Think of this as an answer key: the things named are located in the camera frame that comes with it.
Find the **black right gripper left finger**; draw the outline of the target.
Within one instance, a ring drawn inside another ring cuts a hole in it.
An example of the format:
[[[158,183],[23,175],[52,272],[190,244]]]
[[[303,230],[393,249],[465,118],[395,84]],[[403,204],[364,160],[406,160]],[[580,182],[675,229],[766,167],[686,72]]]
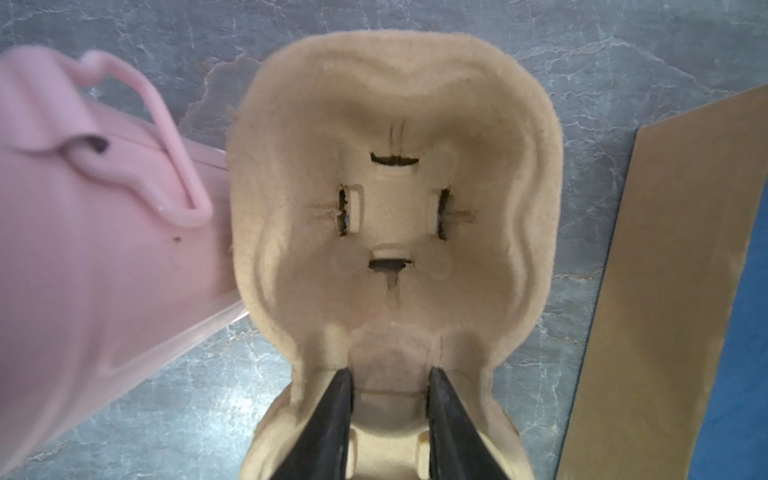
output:
[[[338,370],[271,479],[345,479],[353,402],[352,372]]]

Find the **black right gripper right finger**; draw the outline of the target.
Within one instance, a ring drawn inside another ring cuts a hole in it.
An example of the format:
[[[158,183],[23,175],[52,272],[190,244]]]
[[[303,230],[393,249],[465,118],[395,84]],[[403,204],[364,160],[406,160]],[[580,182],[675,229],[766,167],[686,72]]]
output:
[[[482,441],[446,372],[438,367],[429,373],[426,414],[431,479],[508,479]]]

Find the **single pulp cup carrier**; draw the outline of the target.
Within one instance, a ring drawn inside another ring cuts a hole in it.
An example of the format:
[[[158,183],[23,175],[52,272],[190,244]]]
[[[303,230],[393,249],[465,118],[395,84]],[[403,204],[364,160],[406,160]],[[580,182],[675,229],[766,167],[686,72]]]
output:
[[[534,475],[492,394],[553,274],[559,120],[515,59],[464,34],[354,31],[292,43],[258,69],[226,141],[236,283],[291,380],[244,479],[295,449],[332,378],[353,385],[352,479],[430,476],[430,374],[481,449]]]

